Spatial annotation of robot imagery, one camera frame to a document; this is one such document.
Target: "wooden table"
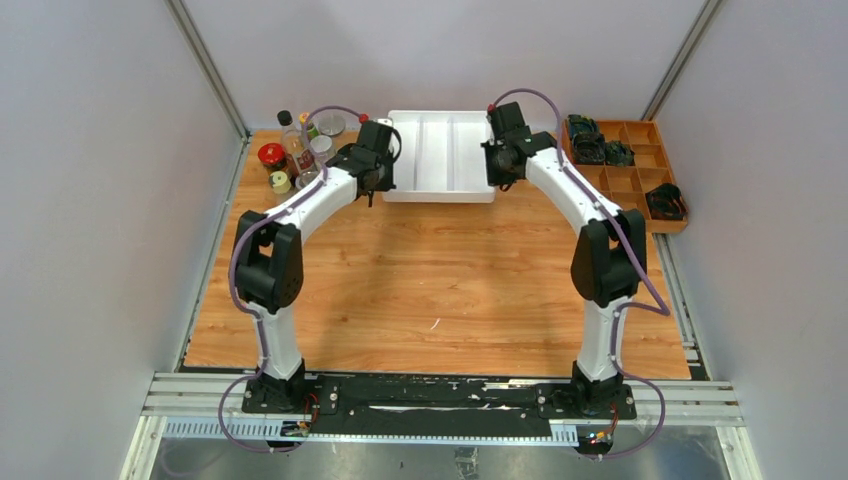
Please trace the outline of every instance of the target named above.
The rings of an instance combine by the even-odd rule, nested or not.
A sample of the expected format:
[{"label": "wooden table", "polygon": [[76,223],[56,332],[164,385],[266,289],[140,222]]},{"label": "wooden table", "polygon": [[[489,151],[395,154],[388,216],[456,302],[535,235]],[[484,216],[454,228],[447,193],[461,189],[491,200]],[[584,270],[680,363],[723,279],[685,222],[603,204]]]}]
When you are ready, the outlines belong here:
[{"label": "wooden table", "polygon": [[[227,268],[238,217],[276,204],[256,152],[277,141],[277,131],[253,138],[187,366],[256,365],[253,324],[232,305]],[[648,275],[668,299],[648,241]],[[307,368],[568,376],[583,332],[569,274],[575,243],[528,182],[492,204],[385,203],[378,194],[369,209],[359,199],[304,248],[295,323]],[[636,298],[651,302],[644,287]],[[631,310],[623,362],[648,377],[689,378],[670,317]]]}]

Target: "gray floor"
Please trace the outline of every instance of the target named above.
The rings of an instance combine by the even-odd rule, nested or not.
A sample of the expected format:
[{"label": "gray floor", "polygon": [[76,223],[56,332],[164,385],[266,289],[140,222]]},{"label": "gray floor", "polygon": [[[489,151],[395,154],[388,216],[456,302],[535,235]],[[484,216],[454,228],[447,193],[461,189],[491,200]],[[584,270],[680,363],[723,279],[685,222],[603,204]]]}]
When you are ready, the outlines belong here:
[{"label": "gray floor", "polygon": [[[642,438],[619,427],[616,448]],[[261,455],[224,440],[171,440],[160,448],[152,479],[172,478],[162,468],[187,472],[220,455],[197,475],[209,479],[729,479],[721,446],[710,427],[666,427],[657,440],[624,459],[596,463],[556,447],[306,444],[289,454]]]}]

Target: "wall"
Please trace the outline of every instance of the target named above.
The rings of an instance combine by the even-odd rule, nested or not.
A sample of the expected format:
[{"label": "wall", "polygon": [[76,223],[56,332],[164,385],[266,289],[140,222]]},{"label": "wall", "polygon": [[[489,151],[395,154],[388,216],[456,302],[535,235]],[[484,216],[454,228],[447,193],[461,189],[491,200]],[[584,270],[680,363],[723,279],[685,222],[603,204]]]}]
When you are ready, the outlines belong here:
[{"label": "wall", "polygon": [[0,11],[0,477],[116,478],[239,146],[164,2]]},{"label": "wall", "polygon": [[[187,0],[252,128],[342,104],[483,110],[533,87],[565,112],[638,119],[703,0]],[[522,105],[552,127],[547,106]]]},{"label": "wall", "polygon": [[702,342],[768,479],[846,478],[848,4],[727,2],[659,115]]}]

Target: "red lid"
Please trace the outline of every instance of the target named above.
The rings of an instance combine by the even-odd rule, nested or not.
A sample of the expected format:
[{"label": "red lid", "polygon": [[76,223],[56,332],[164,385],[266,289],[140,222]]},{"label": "red lid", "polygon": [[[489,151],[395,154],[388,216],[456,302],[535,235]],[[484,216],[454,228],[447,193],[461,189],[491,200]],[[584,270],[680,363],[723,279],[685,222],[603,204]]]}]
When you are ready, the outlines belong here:
[{"label": "red lid", "polygon": [[286,150],[279,143],[266,143],[259,149],[259,161],[263,165],[276,165],[286,156]]}]

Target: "white tray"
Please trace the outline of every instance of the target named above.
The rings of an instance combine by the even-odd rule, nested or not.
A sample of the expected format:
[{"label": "white tray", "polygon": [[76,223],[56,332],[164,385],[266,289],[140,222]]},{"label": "white tray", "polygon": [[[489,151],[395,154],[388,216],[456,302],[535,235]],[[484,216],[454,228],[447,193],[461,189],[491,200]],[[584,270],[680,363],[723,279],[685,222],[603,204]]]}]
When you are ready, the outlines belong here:
[{"label": "white tray", "polygon": [[387,202],[489,203],[495,189],[486,183],[481,143],[489,139],[486,112],[393,110],[394,127],[403,139],[395,163],[397,188],[383,193]]}]

